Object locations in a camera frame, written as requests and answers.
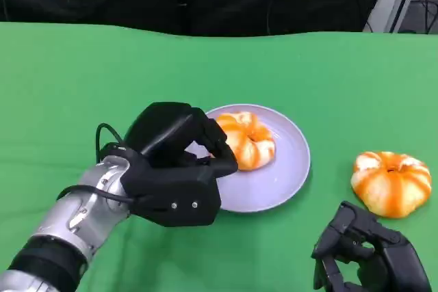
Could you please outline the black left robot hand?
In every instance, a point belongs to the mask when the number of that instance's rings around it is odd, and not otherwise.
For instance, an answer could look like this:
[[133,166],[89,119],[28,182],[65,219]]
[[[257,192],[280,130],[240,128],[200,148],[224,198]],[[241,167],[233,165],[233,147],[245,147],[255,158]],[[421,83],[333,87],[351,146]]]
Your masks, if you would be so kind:
[[156,168],[206,165],[216,178],[238,169],[227,135],[219,124],[187,103],[150,104],[129,127],[124,145]]

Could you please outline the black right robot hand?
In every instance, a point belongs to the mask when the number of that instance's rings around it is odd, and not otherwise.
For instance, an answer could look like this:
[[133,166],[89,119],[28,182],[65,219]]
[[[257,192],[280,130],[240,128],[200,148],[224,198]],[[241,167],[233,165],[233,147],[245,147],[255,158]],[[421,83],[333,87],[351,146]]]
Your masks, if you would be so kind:
[[412,243],[378,217],[343,201],[320,235],[313,288],[325,291],[431,291]]

